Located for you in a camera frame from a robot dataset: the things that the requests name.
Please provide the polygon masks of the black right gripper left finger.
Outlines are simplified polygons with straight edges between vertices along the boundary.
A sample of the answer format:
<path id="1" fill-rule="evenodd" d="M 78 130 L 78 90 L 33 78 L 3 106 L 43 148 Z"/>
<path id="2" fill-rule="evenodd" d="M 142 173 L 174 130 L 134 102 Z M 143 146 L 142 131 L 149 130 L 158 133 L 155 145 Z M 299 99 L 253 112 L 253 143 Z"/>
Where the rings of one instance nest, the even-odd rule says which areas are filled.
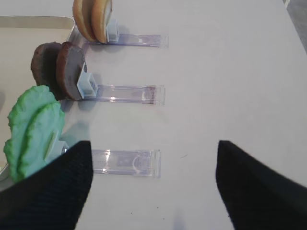
<path id="1" fill-rule="evenodd" d="M 90 141 L 0 193 L 2 230 L 73 230 L 93 181 Z"/>

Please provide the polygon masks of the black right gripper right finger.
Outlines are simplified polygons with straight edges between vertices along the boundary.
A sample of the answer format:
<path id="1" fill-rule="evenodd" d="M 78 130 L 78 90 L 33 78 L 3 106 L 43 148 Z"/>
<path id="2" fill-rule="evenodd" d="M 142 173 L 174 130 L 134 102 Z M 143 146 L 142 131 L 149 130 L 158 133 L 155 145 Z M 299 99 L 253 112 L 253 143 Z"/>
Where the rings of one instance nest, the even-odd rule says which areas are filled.
<path id="1" fill-rule="evenodd" d="M 215 179 L 236 230 L 305 230 L 307 189 L 234 143 L 218 143 Z"/>

